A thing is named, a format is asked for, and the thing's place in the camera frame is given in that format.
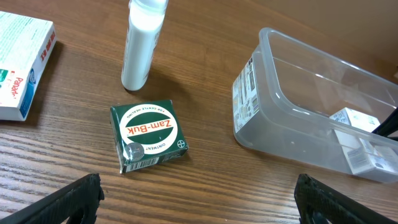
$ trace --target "green box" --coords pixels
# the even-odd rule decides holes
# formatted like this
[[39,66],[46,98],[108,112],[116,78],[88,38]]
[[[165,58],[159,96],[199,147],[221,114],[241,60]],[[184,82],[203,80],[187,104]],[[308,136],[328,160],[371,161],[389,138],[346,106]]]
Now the green box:
[[177,158],[188,150],[171,100],[112,106],[120,173]]

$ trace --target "bayer logo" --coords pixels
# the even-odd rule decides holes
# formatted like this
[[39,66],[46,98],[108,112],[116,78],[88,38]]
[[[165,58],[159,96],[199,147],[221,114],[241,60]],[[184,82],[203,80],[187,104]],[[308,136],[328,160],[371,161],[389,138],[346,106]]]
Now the bayer logo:
[[177,146],[182,149],[185,146],[185,142],[183,140],[179,140],[177,142]]

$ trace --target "black object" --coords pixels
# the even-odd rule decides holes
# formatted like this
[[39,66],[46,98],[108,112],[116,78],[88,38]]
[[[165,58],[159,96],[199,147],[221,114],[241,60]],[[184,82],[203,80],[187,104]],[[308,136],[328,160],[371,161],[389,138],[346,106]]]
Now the black object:
[[299,175],[294,199],[301,224],[397,224],[307,174]]
[[92,224],[104,192],[99,174],[87,176],[50,194],[32,205],[0,220],[0,224],[57,224],[69,217],[67,224]]
[[383,123],[373,130],[372,133],[387,137],[396,131],[398,131],[398,108],[395,109]]

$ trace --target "oval logo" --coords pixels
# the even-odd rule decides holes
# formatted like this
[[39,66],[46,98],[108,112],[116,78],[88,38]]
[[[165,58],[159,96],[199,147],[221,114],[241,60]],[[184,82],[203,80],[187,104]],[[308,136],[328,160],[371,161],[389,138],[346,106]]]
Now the oval logo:
[[145,154],[158,154],[174,143],[178,127],[173,115],[165,108],[143,104],[132,107],[123,115],[120,133],[126,144],[138,142],[144,147]]

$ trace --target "bottle cap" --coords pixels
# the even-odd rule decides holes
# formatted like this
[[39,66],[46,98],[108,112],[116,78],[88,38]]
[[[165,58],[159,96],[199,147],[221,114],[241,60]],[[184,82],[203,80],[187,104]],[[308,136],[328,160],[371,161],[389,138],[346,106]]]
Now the bottle cap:
[[139,7],[156,13],[164,13],[169,2],[169,0],[130,0],[129,8],[132,1]]

